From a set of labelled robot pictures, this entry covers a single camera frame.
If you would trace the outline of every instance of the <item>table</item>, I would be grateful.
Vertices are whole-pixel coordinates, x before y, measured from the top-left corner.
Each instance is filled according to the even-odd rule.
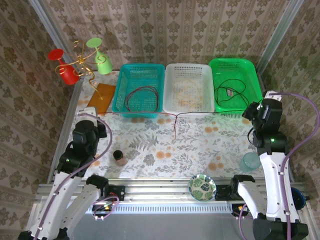
[[[116,85],[119,71],[107,75],[95,73],[95,81]],[[76,113],[83,110],[94,93],[84,79]],[[213,178],[233,177],[244,174],[239,169],[243,155],[254,152],[255,147],[247,140],[251,122],[234,116],[220,114],[205,117],[180,116],[174,129],[175,117],[159,114],[157,118],[126,118],[119,114],[101,117],[110,126],[113,141],[110,150],[100,160],[93,163],[85,173],[106,178],[137,177],[192,177],[199,173]],[[72,140],[77,117],[73,119],[68,142]],[[107,146],[109,138],[100,139],[97,153]],[[118,166],[113,152],[121,150],[128,163]],[[263,177],[263,169],[250,173],[253,177]]]

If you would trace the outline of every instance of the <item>purple cable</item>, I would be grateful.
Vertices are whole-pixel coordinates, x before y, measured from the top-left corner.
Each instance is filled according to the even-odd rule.
[[[283,159],[283,162],[281,164],[281,169],[280,171],[283,173],[285,170],[285,166],[287,161],[289,160],[290,156],[298,149],[300,148],[303,144],[305,144],[307,141],[309,141],[317,132],[319,126],[320,126],[320,113],[319,110],[317,108],[317,105],[315,103],[313,103],[309,98],[302,96],[300,94],[296,94],[296,93],[286,93],[286,92],[278,92],[278,93],[271,93],[271,96],[275,96],[275,95],[290,95],[290,96],[294,96],[297,98],[301,98],[303,100],[306,100],[308,103],[311,104],[311,106],[313,107],[313,109],[315,110],[316,113],[316,125],[314,130],[312,131],[312,133],[306,137],[303,141],[301,141],[299,144],[297,144],[294,148],[292,148],[292,150],[285,156],[285,158]],[[288,198],[287,198],[287,194],[286,194],[286,187],[285,187],[285,176],[284,175],[280,175],[280,188],[281,188],[281,194],[282,194],[282,199],[283,199],[283,204],[284,204],[284,208],[285,211],[287,213],[290,212],[289,210],[289,203],[288,203]],[[287,233],[286,233],[286,238],[287,240],[291,240],[291,218],[290,215],[286,215],[286,221],[287,221]]]
[[[104,198],[104,199],[102,199],[102,200],[99,200],[99,201],[96,201],[96,202],[94,202],[93,204],[96,204],[96,203],[100,203],[100,202],[104,202],[104,201],[107,201],[107,200],[109,200],[109,199],[116,199],[116,203],[115,203],[115,205],[112,207],[112,209],[111,209],[111,211],[107,214],[107,215],[105,215],[104,216],[104,218],[106,219],[107,217],[109,217],[109,215],[118,207],[118,205],[119,205],[119,197],[118,196],[108,196],[108,197],[106,197],[106,198]],[[100,208],[97,208],[95,211],[94,211],[94,213],[93,213],[93,216],[96,216],[96,212],[97,212],[97,210],[99,210]]]
[[[38,236],[39,236],[39,233],[40,233],[40,228],[42,228],[42,226],[44,225],[45,223],[45,220],[46,220],[46,217],[48,215],[48,212],[49,212],[49,209],[52,205],[52,203],[54,202],[57,194],[59,194],[59,190],[63,187],[63,185],[70,179],[72,178],[74,175],[76,175],[78,172],[82,171],[83,169],[89,167],[92,163],[94,163],[95,161],[97,161],[98,159],[100,159],[103,155],[106,154],[106,152],[109,150],[111,144],[112,144],[112,131],[109,127],[109,125],[103,121],[102,119],[100,119],[99,117],[96,117],[96,116],[93,116],[91,114],[88,114],[88,113],[80,113],[78,114],[78,116],[87,116],[87,117],[91,117],[97,121],[99,121],[100,123],[102,123],[106,129],[108,129],[108,132],[110,134],[110,141],[108,143],[108,146],[106,146],[105,150],[99,155],[97,156],[96,158],[94,158],[92,161],[88,162],[87,164],[83,165],[82,167],[78,168],[77,170],[75,170],[73,173],[71,173],[69,176],[67,176],[60,184],[59,186],[56,188],[56,190],[54,191],[54,194],[53,196],[51,197],[46,209],[44,210],[43,212],[43,216],[42,216],[42,219],[40,221],[40,224],[38,226],[38,229],[36,230],[35,232],[35,235],[34,235],[34,238],[33,240],[38,240]]]
[[[247,238],[245,237],[244,235],[244,232],[242,231],[242,226],[241,226],[241,219],[242,219],[242,214],[244,212],[244,209],[245,207],[247,206],[247,204],[244,204],[241,208],[241,211],[240,211],[240,214],[239,214],[239,229],[240,229],[240,233],[241,233],[241,236],[244,240],[247,240]]]

